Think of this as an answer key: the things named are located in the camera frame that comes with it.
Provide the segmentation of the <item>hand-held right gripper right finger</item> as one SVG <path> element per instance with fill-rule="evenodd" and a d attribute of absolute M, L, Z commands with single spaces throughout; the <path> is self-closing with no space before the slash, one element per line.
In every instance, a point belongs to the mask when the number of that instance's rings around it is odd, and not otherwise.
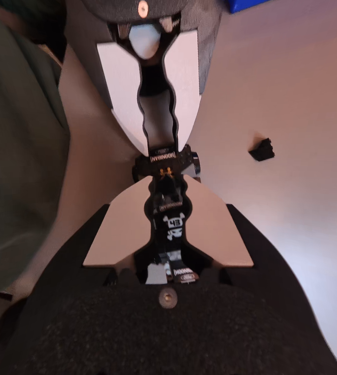
<path fill-rule="evenodd" d="M 188 243 L 223 266 L 253 267 L 253 260 L 226 203 L 189 175 L 184 175 L 184 180 L 192 207 L 185 222 Z"/>

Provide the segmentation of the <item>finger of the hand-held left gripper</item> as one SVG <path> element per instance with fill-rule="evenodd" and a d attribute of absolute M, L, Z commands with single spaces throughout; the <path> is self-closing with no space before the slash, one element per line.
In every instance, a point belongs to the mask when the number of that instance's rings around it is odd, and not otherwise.
<path fill-rule="evenodd" d="M 139 97 L 140 63 L 116 42 L 98 43 L 96 47 L 111 100 L 111 112 L 136 149 L 148 156 L 148 138 Z"/>
<path fill-rule="evenodd" d="M 193 129 L 201 101 L 196 29 L 180 32 L 174 38 L 163 57 L 163 68 L 173 94 L 175 140 L 178 147 L 184 147 Z"/>

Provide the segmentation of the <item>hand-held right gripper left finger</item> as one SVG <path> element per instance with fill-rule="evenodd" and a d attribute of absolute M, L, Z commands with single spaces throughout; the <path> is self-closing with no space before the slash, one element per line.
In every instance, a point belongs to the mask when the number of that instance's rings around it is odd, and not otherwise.
<path fill-rule="evenodd" d="M 102 220 L 84 260 L 84 267 L 114 266 L 132 256 L 151 239 L 145 204 L 151 195 L 152 176 L 117 195 Z"/>

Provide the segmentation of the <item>black lego car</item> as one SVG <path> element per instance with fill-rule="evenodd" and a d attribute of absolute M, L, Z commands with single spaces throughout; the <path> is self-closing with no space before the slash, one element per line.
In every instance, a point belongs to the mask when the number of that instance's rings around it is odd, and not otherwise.
<path fill-rule="evenodd" d="M 135 159 L 133 181 L 152 177 L 144 204 L 144 213 L 152 225 L 151 239 L 146 248 L 134 255 L 137 276 L 144 284 L 189 284 L 199 278 L 181 256 L 185 221 L 190 213 L 183 172 L 192 166 L 197 177 L 201 171 L 199 157 L 188 144 L 179 152 L 174 146 L 156 148 L 148 157 Z"/>

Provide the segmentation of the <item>blue storage bin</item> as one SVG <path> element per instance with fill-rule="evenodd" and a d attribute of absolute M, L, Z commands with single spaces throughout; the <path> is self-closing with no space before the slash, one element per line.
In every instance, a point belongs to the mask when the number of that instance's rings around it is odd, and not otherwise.
<path fill-rule="evenodd" d="M 225 0 L 227 9 L 231 14 L 241 12 L 266 2 L 269 2 L 269 0 Z"/>

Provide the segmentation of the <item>small black lego brick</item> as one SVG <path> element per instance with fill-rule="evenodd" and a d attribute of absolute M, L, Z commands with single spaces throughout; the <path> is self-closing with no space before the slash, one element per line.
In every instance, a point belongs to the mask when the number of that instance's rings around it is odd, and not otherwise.
<path fill-rule="evenodd" d="M 261 140 L 252 150 L 248 151 L 248 153 L 258 162 L 266 161 L 275 157 L 270 138 Z"/>

